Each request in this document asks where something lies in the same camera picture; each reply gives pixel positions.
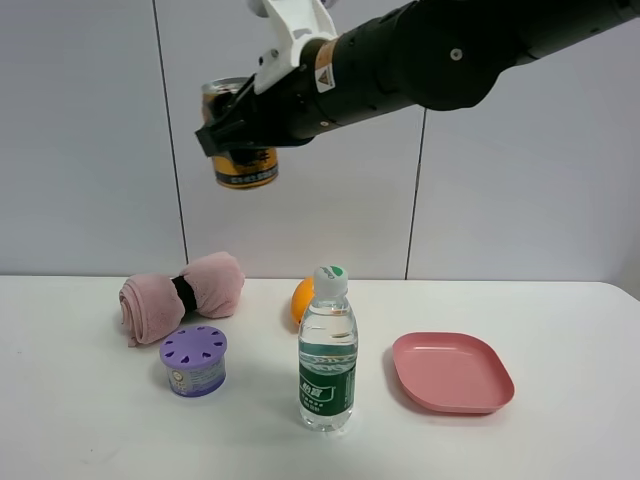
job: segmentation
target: screw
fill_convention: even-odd
[[[453,60],[454,62],[457,62],[458,60],[462,60],[462,50],[460,50],[459,48],[454,48],[449,53],[449,56],[451,57],[451,60]]]

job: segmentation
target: pink towel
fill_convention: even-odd
[[[153,343],[172,333],[187,311],[208,318],[233,315],[244,274],[226,252],[190,263],[179,277],[133,275],[120,290],[122,323],[129,330],[129,346]]]

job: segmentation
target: beverage can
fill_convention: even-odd
[[[202,118],[213,119],[211,104],[223,93],[237,93],[248,78],[221,78],[202,86]],[[212,159],[216,181],[227,188],[247,189],[272,182],[278,176],[275,148],[232,150]]]

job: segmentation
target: wall seam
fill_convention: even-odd
[[[411,227],[409,228],[409,245],[407,247],[407,263],[404,270],[404,279],[409,279],[409,263],[411,262],[411,246],[413,244],[413,227],[416,220],[416,205],[418,202],[418,190],[420,188],[420,170],[422,168],[422,148],[424,147],[424,133],[427,125],[427,109],[422,114],[422,131],[420,135],[420,149],[418,151],[418,165],[416,167],[416,184],[413,192],[413,208],[411,210]]]
[[[184,249],[185,264],[189,263],[189,251],[187,248],[187,235],[184,229],[184,215],[182,213],[182,197],[180,195],[180,181],[178,179],[178,165],[176,164],[176,149],[173,142],[173,128],[171,126],[171,114],[169,111],[169,94],[167,91],[167,77],[164,70],[164,57],[162,54],[162,43],[160,42],[160,24],[158,21],[158,7],[156,0],[151,0],[153,8],[153,21],[156,27],[156,41],[158,43],[158,59],[160,60],[160,74],[162,77],[162,89],[164,91],[164,107],[167,115],[167,127],[169,130],[169,145],[171,148],[171,160],[173,162],[173,175],[176,182],[176,195],[178,199],[178,212],[180,214],[180,229],[182,230],[182,246]]]

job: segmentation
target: black band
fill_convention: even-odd
[[[216,172],[216,178],[223,185],[245,186],[250,187],[252,184],[261,182],[278,174],[278,165],[262,170],[261,172],[249,173],[246,175],[227,175],[225,173]]]
[[[172,278],[171,281],[176,287],[176,292],[178,292],[178,296],[180,297],[180,300],[182,300],[186,313],[193,312],[198,308],[193,288],[191,288],[191,285],[187,283],[184,277],[181,275],[179,277]]]

